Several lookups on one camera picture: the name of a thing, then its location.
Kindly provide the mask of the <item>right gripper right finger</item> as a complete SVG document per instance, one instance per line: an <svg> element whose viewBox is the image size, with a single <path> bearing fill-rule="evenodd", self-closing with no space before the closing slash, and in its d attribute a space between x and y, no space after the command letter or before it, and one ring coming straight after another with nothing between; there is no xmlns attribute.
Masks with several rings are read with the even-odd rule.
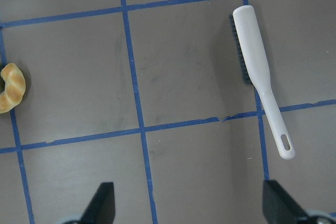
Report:
<svg viewBox="0 0 336 224"><path fill-rule="evenodd" d="M264 180L262 190L263 215L267 223L315 223L276 180Z"/></svg>

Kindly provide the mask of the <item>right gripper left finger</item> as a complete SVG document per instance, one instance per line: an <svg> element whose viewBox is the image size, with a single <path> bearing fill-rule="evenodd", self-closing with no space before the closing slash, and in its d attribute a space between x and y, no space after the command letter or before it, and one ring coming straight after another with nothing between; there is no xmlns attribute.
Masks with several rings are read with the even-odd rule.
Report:
<svg viewBox="0 0 336 224"><path fill-rule="evenodd" d="M101 183L79 223L113 223L115 218L113 182Z"/></svg>

